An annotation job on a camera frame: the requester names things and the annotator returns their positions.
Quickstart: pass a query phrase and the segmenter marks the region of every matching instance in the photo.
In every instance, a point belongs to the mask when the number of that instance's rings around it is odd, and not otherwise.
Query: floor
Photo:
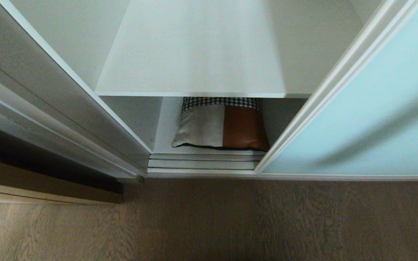
[[[0,204],[0,261],[418,261],[418,182],[148,179],[125,197]]]

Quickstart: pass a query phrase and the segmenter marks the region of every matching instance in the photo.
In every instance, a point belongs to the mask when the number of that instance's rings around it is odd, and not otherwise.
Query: gray wood grain
[[[0,203],[0,260],[418,261],[418,182],[148,179],[121,205]]]

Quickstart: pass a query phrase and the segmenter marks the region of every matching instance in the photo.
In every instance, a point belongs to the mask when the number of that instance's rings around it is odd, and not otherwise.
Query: white shelf
[[[361,28],[348,0],[131,1],[95,91],[307,98]]]

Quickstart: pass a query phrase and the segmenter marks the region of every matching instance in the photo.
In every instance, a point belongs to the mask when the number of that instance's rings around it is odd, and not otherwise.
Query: cushion
[[[259,98],[185,97],[172,147],[270,149]]]

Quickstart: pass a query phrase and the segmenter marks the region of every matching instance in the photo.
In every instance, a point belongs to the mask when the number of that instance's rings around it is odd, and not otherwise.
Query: wardrobe
[[[53,111],[41,110],[80,125],[90,152],[127,169],[109,173],[117,178],[261,177],[417,10],[379,0],[0,0],[0,20],[33,40],[21,44],[74,83],[48,86],[36,63],[22,65]],[[184,96],[262,98],[272,148],[171,147]]]

